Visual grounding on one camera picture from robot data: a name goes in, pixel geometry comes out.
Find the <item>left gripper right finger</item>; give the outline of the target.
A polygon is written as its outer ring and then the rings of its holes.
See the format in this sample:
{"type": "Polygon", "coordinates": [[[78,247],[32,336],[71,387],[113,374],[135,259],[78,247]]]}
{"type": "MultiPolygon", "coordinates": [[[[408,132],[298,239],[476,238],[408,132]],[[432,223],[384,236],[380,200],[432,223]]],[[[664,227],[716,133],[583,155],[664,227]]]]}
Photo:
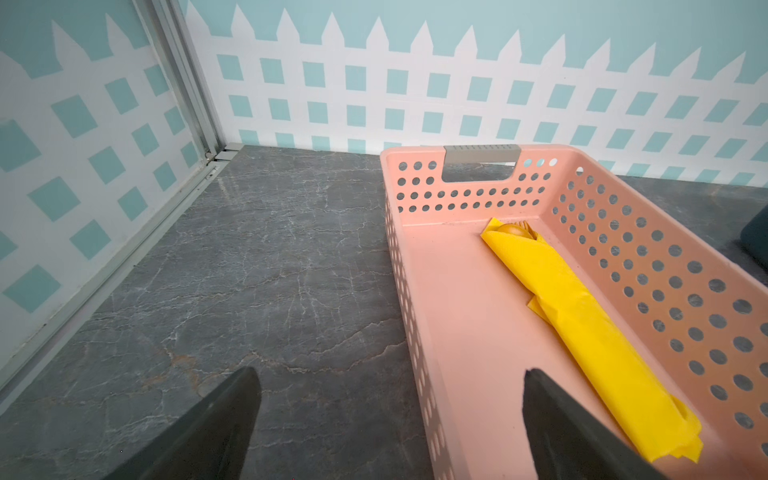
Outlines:
{"type": "Polygon", "coordinates": [[[524,425],[540,479],[663,479],[540,369],[525,372],[524,425]]]}

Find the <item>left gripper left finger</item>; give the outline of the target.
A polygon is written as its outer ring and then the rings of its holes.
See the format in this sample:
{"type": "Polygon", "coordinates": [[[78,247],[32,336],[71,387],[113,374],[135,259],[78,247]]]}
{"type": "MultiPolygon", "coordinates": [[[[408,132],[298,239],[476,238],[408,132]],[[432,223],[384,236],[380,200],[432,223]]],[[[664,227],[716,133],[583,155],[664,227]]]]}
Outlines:
{"type": "Polygon", "coordinates": [[[252,367],[232,373],[109,479],[238,479],[261,404],[252,367]]]}

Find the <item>orange plastic spoon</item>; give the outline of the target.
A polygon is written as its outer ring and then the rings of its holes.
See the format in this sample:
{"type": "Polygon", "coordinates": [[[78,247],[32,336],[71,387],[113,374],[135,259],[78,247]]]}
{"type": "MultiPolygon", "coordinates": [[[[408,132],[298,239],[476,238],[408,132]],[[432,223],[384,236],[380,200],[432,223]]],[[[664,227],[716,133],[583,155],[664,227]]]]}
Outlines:
{"type": "Polygon", "coordinates": [[[514,235],[518,237],[529,238],[529,232],[527,228],[524,225],[521,225],[519,223],[503,224],[498,227],[497,231],[500,233],[505,233],[505,234],[514,235]]]}

